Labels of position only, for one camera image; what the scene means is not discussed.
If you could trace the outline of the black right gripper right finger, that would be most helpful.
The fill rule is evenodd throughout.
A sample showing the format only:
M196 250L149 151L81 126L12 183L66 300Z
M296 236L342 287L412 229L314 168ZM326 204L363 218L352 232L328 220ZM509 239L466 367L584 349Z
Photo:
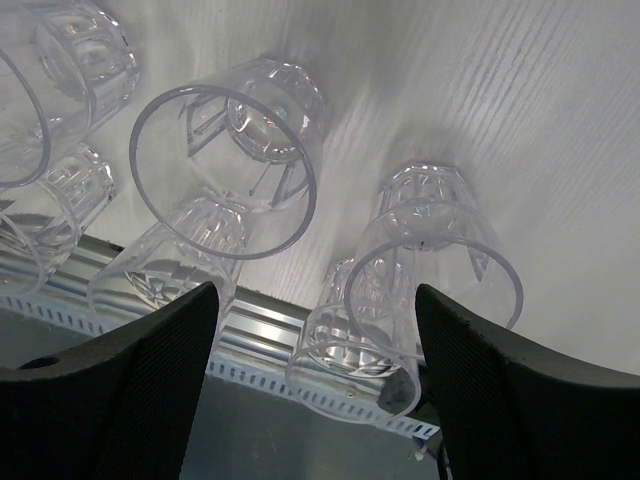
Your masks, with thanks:
M639 378L556 352L418 287L442 479L636 479Z

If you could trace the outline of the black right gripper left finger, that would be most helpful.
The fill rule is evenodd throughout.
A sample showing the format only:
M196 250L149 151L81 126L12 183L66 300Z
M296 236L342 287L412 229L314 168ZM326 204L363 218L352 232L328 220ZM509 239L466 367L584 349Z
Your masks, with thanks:
M178 478L218 314L205 282L80 345L2 369L2 478Z

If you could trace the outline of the clear faceted plastic cup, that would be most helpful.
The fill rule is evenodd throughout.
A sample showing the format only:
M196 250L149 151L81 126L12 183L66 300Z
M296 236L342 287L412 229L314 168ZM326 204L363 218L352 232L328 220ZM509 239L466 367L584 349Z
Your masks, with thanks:
M346 423L381 424L418 405L418 367L382 350L349 319L345 286L353 266L352 259L345 259L329 267L285 380L295 398L318 414Z
M420 359L422 284L507 329L523 310L522 282L471 188L455 168L425 161L382 181L346 281L347 315L383 350Z
M326 108L302 66L266 57L172 88L133 125L132 178L188 245L238 260L276 255L313 219Z
M92 1L1 4L1 185L28 185L128 103L139 67Z
M37 292L116 196L109 163L85 143L42 177L1 191L1 293Z
M91 279L87 300L95 318L136 320L212 282L219 297L218 319L226 319L243 262L219 254L245 250L240 215L199 198L168 220L177 232L154 224Z

